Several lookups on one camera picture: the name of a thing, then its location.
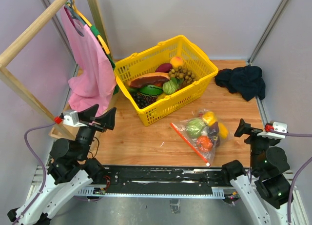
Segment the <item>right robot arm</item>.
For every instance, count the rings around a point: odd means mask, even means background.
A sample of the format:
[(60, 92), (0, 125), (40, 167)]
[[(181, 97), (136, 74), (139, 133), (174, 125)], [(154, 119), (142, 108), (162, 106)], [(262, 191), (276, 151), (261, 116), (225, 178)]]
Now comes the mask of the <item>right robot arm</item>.
[(291, 224), (293, 188), (284, 176), (290, 165), (277, 146), (287, 136), (287, 127), (272, 122), (259, 129), (241, 119), (234, 136), (248, 136), (244, 142), (250, 145), (251, 170), (247, 172), (238, 160), (221, 168), (221, 181), (238, 192), (255, 225)]

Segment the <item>orange fruit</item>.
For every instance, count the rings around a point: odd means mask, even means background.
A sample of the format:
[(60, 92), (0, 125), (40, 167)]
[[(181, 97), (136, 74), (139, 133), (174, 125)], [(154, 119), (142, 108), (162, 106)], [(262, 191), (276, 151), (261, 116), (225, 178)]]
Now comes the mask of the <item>orange fruit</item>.
[(213, 148), (213, 142), (207, 136), (200, 136), (196, 140), (197, 146), (202, 152), (209, 152)]

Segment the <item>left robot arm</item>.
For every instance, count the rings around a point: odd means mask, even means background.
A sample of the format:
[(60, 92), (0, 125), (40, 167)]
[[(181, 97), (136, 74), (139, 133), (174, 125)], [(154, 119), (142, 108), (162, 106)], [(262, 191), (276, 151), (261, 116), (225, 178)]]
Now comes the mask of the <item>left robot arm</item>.
[(36, 192), (19, 208), (11, 209), (7, 216), (14, 225), (48, 225), (60, 208), (85, 186), (104, 184), (111, 178), (104, 166), (89, 151), (96, 132), (103, 133), (115, 127), (116, 107), (96, 116), (99, 105), (81, 112), (66, 110), (55, 117), (56, 124), (78, 127), (74, 140), (59, 138), (52, 146), (53, 161), (42, 164), (43, 179)]

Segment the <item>green cabbage back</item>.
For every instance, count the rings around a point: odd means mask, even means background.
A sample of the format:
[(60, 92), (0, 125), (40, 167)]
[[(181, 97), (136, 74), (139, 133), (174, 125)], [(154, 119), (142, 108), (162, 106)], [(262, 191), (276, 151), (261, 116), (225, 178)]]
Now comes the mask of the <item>green cabbage back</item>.
[(192, 139), (198, 138), (201, 135), (201, 131), (205, 126), (206, 124), (201, 118), (193, 118), (189, 120), (186, 127), (188, 136)]

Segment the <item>clear zip top bag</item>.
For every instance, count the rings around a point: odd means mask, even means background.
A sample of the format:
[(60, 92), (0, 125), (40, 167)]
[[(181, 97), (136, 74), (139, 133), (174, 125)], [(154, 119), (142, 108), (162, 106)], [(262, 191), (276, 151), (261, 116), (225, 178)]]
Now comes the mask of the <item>clear zip top bag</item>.
[(170, 126), (207, 167), (213, 163), (215, 150), (232, 137), (225, 123), (209, 109), (201, 109), (192, 118)]

